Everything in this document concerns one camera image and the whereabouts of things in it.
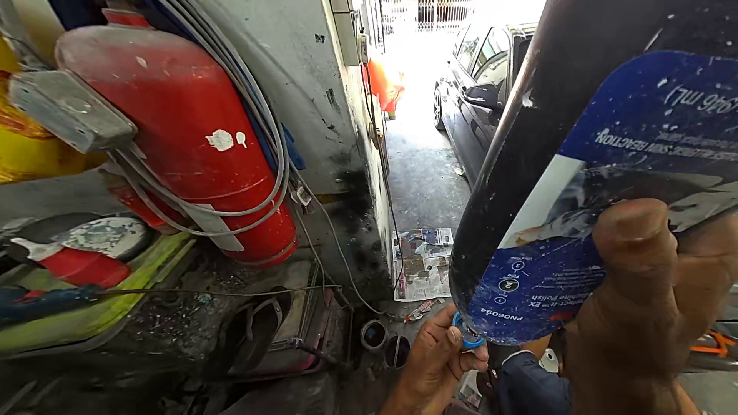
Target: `black car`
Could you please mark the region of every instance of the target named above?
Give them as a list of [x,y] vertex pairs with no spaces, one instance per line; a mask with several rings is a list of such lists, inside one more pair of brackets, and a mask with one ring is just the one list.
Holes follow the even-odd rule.
[[435,83],[435,127],[446,132],[474,186],[537,23],[473,23],[456,36]]

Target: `blue bottle cap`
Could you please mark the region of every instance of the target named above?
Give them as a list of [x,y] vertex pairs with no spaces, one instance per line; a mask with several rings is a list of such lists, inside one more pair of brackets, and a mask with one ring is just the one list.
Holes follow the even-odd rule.
[[454,320],[452,324],[456,326],[456,328],[459,329],[459,331],[461,332],[461,337],[463,338],[463,347],[465,349],[476,349],[477,347],[484,344],[484,338],[472,334],[472,331],[469,329],[469,327],[466,326],[466,324],[464,324],[463,319],[458,312],[456,312],[456,314],[454,315]]

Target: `concrete floor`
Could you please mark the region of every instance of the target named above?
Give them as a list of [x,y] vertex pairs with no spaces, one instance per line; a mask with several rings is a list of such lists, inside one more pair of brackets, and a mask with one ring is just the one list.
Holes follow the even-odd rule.
[[403,72],[405,86],[396,119],[387,121],[390,192],[400,231],[450,227],[455,234],[469,199],[451,143],[433,126],[433,88],[443,68],[438,42],[444,39],[387,39],[387,55]]

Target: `fire extinguisher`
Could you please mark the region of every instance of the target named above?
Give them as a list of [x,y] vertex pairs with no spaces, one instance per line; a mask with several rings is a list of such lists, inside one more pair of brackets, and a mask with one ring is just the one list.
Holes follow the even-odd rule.
[[[218,235],[211,239],[226,255],[259,267],[287,259],[297,247],[294,222],[279,205],[283,195],[274,192],[274,174],[226,72],[201,47],[154,30],[141,15],[105,14],[108,26],[59,38],[60,67],[137,125],[128,154],[203,231]],[[209,213],[257,206],[263,208],[242,216]]]

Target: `car wheel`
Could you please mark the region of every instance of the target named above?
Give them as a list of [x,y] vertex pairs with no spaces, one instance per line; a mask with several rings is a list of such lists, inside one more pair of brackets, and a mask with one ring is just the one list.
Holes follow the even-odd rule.
[[433,92],[433,122],[435,123],[435,129],[443,131],[444,119],[441,116],[441,91],[438,86],[435,87]]

